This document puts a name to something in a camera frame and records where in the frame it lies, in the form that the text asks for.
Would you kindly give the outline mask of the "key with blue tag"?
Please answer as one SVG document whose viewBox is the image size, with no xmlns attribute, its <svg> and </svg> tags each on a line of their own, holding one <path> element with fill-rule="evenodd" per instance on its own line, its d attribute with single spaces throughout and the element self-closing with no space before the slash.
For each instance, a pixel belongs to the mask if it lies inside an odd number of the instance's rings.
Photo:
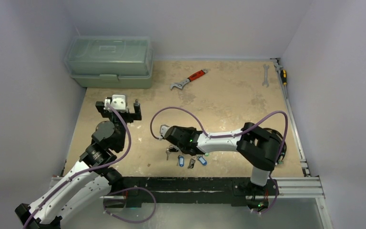
<svg viewBox="0 0 366 229">
<path fill-rule="evenodd" d="M 198 156 L 197 157 L 197 160 L 200 162 L 200 164 L 202 166 L 206 166 L 208 164 L 207 161 L 206 161 L 206 159 L 203 156 Z"/>
<path fill-rule="evenodd" d="M 177 162 L 177 165 L 179 167 L 184 167 L 184 157 L 182 155 L 179 155 L 178 156 L 178 162 Z"/>
</svg>

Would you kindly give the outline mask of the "key with white tag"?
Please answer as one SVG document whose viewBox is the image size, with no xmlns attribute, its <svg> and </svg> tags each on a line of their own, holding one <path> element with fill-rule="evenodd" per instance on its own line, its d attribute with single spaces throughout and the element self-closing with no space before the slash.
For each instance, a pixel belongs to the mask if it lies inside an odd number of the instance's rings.
<svg viewBox="0 0 366 229">
<path fill-rule="evenodd" d="M 195 165 L 195 159 L 191 158 L 190 161 L 189 161 L 189 165 L 188 165 L 188 169 L 193 169 L 194 168 L 194 165 Z"/>
</svg>

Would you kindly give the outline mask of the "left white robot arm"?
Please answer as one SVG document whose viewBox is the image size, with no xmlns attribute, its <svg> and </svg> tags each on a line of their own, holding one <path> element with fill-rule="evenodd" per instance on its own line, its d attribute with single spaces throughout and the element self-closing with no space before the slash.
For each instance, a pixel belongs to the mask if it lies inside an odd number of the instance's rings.
<svg viewBox="0 0 366 229">
<path fill-rule="evenodd" d="M 96 126 L 91 144 L 58 183 L 36 201 L 16 207 L 23 228 L 59 229 L 100 196 L 121 193 L 122 175 L 111 165 L 131 138 L 127 124 L 142 119 L 140 103 L 136 100 L 130 113 L 126 96 L 113 95 L 95 106 L 106 121 Z"/>
</svg>

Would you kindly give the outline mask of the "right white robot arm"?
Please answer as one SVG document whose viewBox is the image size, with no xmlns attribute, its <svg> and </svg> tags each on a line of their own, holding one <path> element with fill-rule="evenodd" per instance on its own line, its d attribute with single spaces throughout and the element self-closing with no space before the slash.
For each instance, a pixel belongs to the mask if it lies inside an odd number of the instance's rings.
<svg viewBox="0 0 366 229">
<path fill-rule="evenodd" d="M 209 134 L 194 127 L 162 125 L 160 138 L 171 144 L 170 152 L 196 157 L 219 151 L 240 153 L 253 166 L 248 187 L 254 194 L 266 190 L 269 176 L 286 155 L 281 133 L 253 123 L 234 131 Z"/>
</svg>

